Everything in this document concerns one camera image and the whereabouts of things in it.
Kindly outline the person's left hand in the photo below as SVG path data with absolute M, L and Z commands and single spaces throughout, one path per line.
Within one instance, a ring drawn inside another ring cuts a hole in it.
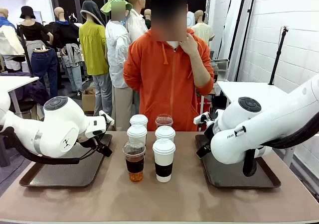
M 187 34 L 186 40 L 181 41 L 179 44 L 183 51 L 188 54 L 190 58 L 198 55 L 198 44 L 190 33 Z

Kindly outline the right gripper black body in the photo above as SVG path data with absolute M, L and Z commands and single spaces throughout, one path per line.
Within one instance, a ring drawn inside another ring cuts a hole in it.
M 213 136 L 218 132 L 218 121 L 217 120 L 209 120 L 206 122 L 206 130 L 204 131 L 204 135 L 208 140 L 212 140 Z

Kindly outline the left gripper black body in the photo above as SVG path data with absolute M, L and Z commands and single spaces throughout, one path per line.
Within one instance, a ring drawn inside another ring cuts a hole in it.
M 88 138 L 85 135 L 81 134 L 78 136 L 78 142 L 84 148 L 95 148 L 100 143 L 100 140 L 103 138 L 103 136 L 104 133 L 101 133 L 94 137 Z

